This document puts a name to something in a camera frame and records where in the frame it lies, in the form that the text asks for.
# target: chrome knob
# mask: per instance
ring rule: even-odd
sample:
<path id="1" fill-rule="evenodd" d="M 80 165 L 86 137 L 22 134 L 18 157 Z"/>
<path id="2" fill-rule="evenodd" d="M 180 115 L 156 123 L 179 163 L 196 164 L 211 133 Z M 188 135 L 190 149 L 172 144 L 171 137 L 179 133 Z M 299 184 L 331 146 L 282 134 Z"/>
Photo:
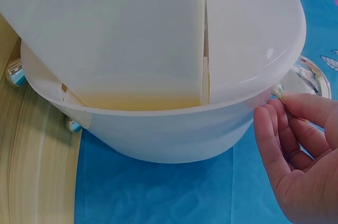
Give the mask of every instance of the chrome knob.
<path id="1" fill-rule="evenodd" d="M 15 59 L 9 62 L 5 73 L 8 82 L 13 86 L 19 87 L 26 82 L 26 76 L 22 68 L 21 59 Z"/>

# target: plastic lid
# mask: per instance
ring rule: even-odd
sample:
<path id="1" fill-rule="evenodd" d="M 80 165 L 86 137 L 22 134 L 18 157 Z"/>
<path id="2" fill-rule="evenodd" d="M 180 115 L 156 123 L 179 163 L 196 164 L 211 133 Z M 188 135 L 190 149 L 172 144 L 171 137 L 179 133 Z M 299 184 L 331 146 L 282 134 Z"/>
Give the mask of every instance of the plastic lid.
<path id="1" fill-rule="evenodd" d="M 300 0 L 206 0 L 210 103 L 243 100 L 276 84 L 306 37 Z"/>

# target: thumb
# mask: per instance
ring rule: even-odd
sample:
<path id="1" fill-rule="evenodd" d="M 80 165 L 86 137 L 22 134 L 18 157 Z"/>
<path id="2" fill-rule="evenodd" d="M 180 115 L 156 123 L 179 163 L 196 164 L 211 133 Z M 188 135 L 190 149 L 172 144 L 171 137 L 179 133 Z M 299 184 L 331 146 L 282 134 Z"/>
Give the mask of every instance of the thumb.
<path id="1" fill-rule="evenodd" d="M 338 102 L 311 94 L 284 93 L 283 101 L 290 113 L 320 126 L 334 150 L 338 148 Z"/>

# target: finger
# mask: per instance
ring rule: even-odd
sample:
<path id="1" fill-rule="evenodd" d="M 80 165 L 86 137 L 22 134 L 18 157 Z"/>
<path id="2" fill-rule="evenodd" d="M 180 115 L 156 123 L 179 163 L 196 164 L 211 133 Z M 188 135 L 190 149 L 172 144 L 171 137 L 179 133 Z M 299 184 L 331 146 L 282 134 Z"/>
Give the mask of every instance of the finger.
<path id="1" fill-rule="evenodd" d="M 279 100 L 268 102 L 273 105 L 278 117 L 278 135 L 284 157 L 296 169 L 307 168 L 313 159 L 301 150 L 296 136 L 289 125 L 284 105 Z"/>
<path id="2" fill-rule="evenodd" d="M 266 108 L 269 112 L 271 123 L 272 123 L 273 129 L 274 129 L 275 140 L 278 144 L 279 149 L 281 149 L 279 137 L 278 137 L 278 118 L 277 118 L 276 109 L 274 108 L 274 106 L 272 106 L 270 104 L 264 105 L 264 108 Z"/>
<path id="3" fill-rule="evenodd" d="M 291 118 L 290 127 L 298 142 L 313 158 L 317 158 L 331 149 L 325 139 L 324 133 L 312 124 L 297 118 Z"/>
<path id="4" fill-rule="evenodd" d="M 290 167 L 275 140 L 269 111 L 264 107 L 257 108 L 253 115 L 253 121 L 257 146 L 271 186 L 276 191 L 280 181 L 290 173 Z"/>
<path id="5" fill-rule="evenodd" d="M 338 102 L 310 94 L 283 95 L 288 110 L 325 129 L 325 137 L 332 149 L 338 148 Z"/>

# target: light wood table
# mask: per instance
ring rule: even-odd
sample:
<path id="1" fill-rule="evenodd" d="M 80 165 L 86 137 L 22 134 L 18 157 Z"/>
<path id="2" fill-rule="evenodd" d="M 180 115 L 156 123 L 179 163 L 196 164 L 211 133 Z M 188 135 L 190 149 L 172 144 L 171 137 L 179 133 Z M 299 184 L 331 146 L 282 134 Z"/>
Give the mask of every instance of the light wood table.
<path id="1" fill-rule="evenodd" d="M 5 67 L 20 43 L 0 15 L 0 223 L 73 223 L 81 134 L 27 83 L 8 84 Z"/>

